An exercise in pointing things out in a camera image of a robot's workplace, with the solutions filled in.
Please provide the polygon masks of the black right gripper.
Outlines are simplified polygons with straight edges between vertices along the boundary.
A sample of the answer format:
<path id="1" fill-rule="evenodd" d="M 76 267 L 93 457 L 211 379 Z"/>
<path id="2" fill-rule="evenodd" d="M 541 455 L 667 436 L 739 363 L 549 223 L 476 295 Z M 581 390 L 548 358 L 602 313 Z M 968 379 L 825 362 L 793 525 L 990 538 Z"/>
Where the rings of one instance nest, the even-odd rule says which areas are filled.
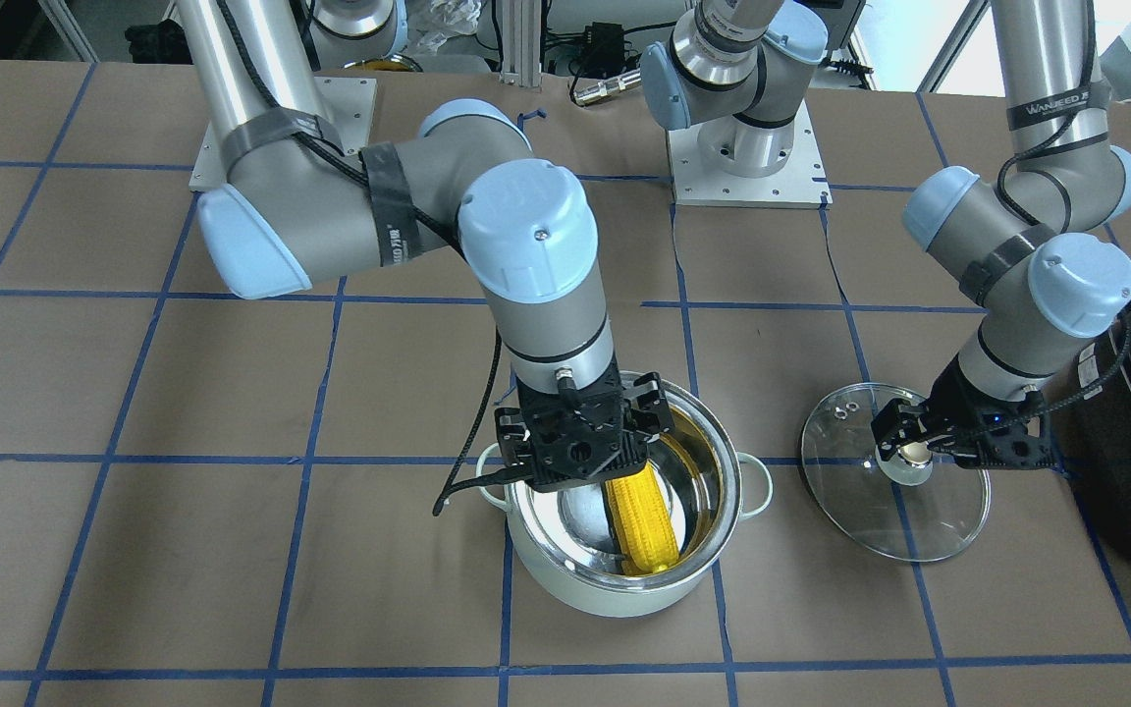
<path id="1" fill-rule="evenodd" d="M 519 408 L 497 408 L 499 482 L 524 480 L 535 492 L 589 486 L 644 468 L 648 447 L 673 431 L 659 372 L 620 372 L 612 361 L 601 379 L 556 394 L 517 383 Z"/>

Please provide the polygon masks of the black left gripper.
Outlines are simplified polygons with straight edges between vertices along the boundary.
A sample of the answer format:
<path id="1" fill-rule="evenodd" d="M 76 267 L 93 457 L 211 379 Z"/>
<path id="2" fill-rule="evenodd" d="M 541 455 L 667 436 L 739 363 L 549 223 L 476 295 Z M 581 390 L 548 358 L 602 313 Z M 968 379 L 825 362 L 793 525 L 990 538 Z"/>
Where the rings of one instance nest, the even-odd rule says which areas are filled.
<path id="1" fill-rule="evenodd" d="M 965 469 L 1050 468 L 1056 460 L 1048 416 L 1041 415 L 1037 434 L 1028 433 L 1028 420 L 1045 403 L 1038 390 L 1024 391 L 1019 402 L 988 397 L 953 359 L 934 381 L 929 399 L 888 400 L 870 428 L 884 462 L 908 466 L 956 462 Z"/>

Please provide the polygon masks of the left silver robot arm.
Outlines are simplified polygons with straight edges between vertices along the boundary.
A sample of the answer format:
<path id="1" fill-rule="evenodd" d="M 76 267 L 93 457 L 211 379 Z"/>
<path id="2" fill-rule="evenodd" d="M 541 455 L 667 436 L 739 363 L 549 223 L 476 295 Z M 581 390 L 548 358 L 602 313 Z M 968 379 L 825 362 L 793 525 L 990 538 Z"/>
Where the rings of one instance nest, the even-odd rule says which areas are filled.
<path id="1" fill-rule="evenodd" d="M 1025 430 L 1043 415 L 1043 388 L 1131 299 L 1131 259 L 1094 234 L 1131 206 L 1094 5 L 996 1 L 993 15 L 1013 153 L 992 181 L 939 170 L 903 210 L 920 249 L 986 310 L 929 399 L 889 400 L 872 420 L 875 465 L 905 486 L 929 477 L 936 454 L 961 468 L 1047 465 L 1046 439 Z M 727 173 L 772 174 L 826 44 L 804 6 L 700 1 L 644 50 L 648 111 L 668 131 L 699 126 L 727 150 Z"/>

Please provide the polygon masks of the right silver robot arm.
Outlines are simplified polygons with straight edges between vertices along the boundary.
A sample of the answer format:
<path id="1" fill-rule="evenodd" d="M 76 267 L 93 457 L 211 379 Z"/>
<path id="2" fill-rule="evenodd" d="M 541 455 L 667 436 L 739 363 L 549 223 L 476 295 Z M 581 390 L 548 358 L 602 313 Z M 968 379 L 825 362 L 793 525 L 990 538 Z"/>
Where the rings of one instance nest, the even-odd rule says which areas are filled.
<path id="1" fill-rule="evenodd" d="M 197 201 L 240 299 L 270 299 L 449 247 L 483 288 L 517 380 L 497 409 L 504 469 L 539 492 L 624 478 L 673 421 L 659 376 L 624 382 L 597 221 L 570 170 L 485 100 L 449 100 L 417 138 L 349 152 L 284 1 L 183 1 L 223 183 Z"/>

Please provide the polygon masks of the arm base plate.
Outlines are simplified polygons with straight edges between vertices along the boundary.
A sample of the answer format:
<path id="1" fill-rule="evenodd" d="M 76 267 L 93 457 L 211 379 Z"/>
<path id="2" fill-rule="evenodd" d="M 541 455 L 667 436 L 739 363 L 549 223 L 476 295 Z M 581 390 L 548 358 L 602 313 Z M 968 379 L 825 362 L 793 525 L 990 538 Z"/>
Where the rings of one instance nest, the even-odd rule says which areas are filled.
<path id="1" fill-rule="evenodd" d="M 354 158 L 371 136 L 377 81 L 361 77 L 316 77 L 314 83 L 329 111 L 329 124 L 337 129 L 342 149 L 346 156 Z M 225 183 L 226 167 L 221 140 L 215 126 L 208 122 L 188 181 L 191 191 L 207 192 Z"/>
<path id="2" fill-rule="evenodd" d="M 723 117 L 670 131 L 666 143 L 677 205 L 818 209 L 834 201 L 805 103 L 776 129 Z"/>

